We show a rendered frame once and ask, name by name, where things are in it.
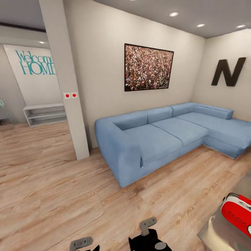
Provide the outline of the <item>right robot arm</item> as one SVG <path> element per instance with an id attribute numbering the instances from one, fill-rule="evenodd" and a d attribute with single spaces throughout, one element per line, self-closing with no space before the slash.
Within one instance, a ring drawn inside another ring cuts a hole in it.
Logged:
<path id="1" fill-rule="evenodd" d="M 140 222 L 141 234 L 133 239 L 129 237 L 131 251 L 172 251 L 172 249 L 157 238 L 155 229 L 148 229 L 157 223 L 156 217 Z"/>

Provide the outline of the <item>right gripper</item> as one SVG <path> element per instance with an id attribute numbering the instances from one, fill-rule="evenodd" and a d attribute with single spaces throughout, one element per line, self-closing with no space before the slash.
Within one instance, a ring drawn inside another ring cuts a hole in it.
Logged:
<path id="1" fill-rule="evenodd" d="M 134 237 L 133 239 L 131 237 L 128 238 L 130 243 L 130 249 L 131 251 L 146 251 L 146 245 L 151 239 L 158 239 L 157 233 L 155 229 L 150 229 L 149 234 L 146 236 L 139 235 L 137 237 Z"/>

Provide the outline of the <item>radio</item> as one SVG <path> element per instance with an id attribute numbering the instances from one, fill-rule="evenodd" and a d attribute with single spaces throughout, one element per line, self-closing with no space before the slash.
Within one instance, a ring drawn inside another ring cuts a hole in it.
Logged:
<path id="1" fill-rule="evenodd" d="M 224 218 L 251 238 L 251 200 L 228 194 L 223 201 L 221 213 Z"/>

